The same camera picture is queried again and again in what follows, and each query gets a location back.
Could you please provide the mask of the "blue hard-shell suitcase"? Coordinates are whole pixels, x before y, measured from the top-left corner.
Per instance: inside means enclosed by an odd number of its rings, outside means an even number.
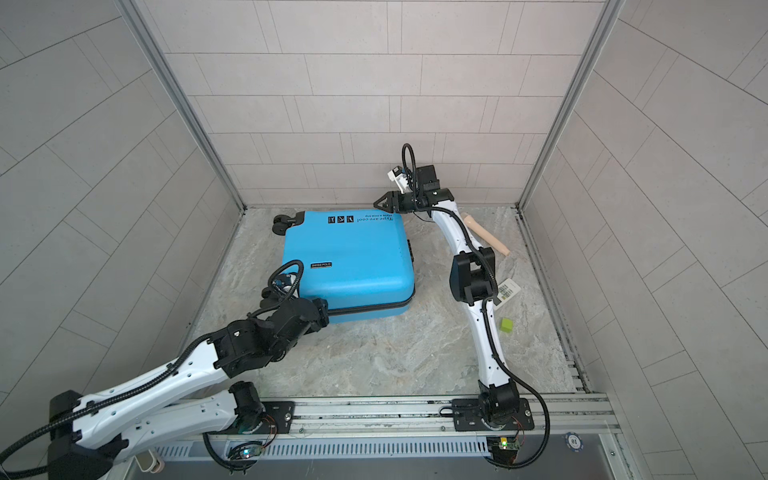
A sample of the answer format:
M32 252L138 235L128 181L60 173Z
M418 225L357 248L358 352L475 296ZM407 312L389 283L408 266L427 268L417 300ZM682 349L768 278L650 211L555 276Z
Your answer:
M402 216L380 210L300 211L273 218L283 261L299 260L298 295L322 299L332 323L405 313L415 294L413 257Z

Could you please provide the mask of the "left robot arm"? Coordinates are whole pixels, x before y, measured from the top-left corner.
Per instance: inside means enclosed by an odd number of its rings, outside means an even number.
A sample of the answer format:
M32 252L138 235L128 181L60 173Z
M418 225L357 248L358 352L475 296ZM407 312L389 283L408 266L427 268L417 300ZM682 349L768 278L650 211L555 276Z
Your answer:
M266 419L251 382L238 375L278 362L307 333L329 324L322 299L290 297L195 339L176 359L98 394L67 390L49 402L46 425L1 453L7 461L48 437L44 466L3 470L4 479L45 474L51 479L98 479L129 454L196 433L226 430L237 422L252 430Z

